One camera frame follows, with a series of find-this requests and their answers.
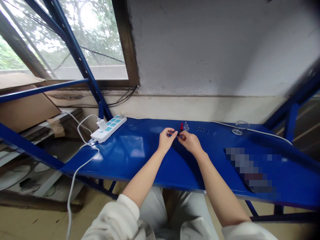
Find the floor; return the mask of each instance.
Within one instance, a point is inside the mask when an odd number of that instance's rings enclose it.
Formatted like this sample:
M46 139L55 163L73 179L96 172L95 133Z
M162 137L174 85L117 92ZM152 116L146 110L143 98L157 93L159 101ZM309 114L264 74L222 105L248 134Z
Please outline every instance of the floor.
M105 181L106 187L110 184L110 181ZM125 186L126 183L118 182L114 193L121 193ZM109 201L112 201L109 197L91 189L88 190L83 209L79 213L73 214L70 239L81 239L102 207ZM218 236L220 239L224 239L221 225L207 197L206 202ZM240 203L251 216L245 201L240 200ZM273 213L273 205L271 204L252 203L259 215ZM285 207L284 211L285 213L295 213L304 210ZM0 215L0 240L61 240L66 238L68 216L65 212L0 207ZM310 224L268 223L261 225L279 240L305 239L305 235L312 227Z

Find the wrist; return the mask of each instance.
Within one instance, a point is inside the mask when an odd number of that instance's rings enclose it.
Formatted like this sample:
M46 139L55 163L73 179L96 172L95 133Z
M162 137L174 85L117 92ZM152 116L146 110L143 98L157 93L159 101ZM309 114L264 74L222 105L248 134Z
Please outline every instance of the wrist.
M165 149L158 148L155 153L156 153L157 155L160 155L160 156L164 157L167 152L168 152L168 151L165 150Z
M197 161L203 159L204 157L208 157L208 154L203 149L192 152L192 154Z

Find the blue shelf surface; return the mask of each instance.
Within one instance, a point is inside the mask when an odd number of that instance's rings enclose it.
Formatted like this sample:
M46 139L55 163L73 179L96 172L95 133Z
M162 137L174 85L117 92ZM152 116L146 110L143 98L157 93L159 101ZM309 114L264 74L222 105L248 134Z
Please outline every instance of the blue shelf surface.
M160 132L166 127L179 130L182 122L185 121L128 118L106 142L95 144L100 149L100 154L84 166L78 175L130 181L157 150ZM251 131L237 136L231 132L231 127L217 123L198 121L187 123L189 132L197 135L213 165L238 198L306 209L316 209L320 206L319 164L289 143ZM198 127L204 128L204 131L197 131ZM250 128L272 133L263 125L251 125ZM262 151L261 157L255 155L254 164L263 169L265 176L272 181L277 196L266 194L261 197L252 192L227 160L225 148L256 149L256 151L271 149L272 161L269 161L270 158L266 161L263 156L265 151ZM89 146L82 148L61 170L73 174L96 152L97 150ZM205 190L195 158L177 139L164 157L154 185L195 192Z

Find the pixelated area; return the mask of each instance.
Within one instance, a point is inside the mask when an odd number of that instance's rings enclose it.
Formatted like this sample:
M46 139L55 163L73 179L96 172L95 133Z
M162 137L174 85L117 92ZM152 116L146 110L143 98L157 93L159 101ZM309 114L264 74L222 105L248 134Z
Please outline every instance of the pixelated area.
M281 165L282 157L276 149L226 148L225 152L227 160L259 198L280 199L281 194L270 177Z

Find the white power strip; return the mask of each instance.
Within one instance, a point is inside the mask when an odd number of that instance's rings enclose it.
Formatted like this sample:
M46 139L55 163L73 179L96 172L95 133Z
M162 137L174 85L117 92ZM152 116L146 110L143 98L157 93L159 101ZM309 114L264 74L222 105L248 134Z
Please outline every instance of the white power strip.
M117 115L107 122L107 128L99 128L97 131L92 133L90 136L97 142L105 142L125 121L127 118L123 115Z

